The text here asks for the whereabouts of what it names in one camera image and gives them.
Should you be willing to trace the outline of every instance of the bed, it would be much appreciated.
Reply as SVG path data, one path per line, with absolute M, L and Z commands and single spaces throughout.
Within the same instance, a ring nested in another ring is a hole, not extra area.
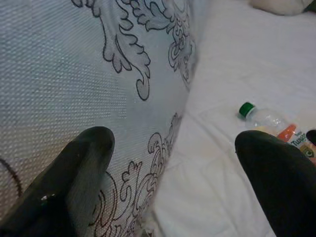
M 214 0 L 185 115 L 153 206 L 157 236 L 273 237 L 234 151 L 246 101 L 316 121 L 316 15 Z

